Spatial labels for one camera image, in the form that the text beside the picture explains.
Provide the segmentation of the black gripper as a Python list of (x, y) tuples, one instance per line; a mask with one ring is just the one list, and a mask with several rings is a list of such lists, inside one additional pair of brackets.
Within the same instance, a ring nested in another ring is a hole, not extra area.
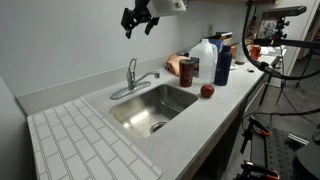
[(132, 30), (141, 23), (146, 23), (145, 34), (149, 35), (152, 28), (156, 26), (160, 20), (159, 17), (152, 17), (147, 4), (150, 0), (135, 0), (135, 8), (130, 10), (125, 8), (121, 20), (122, 27), (126, 30), (125, 36), (130, 39)]

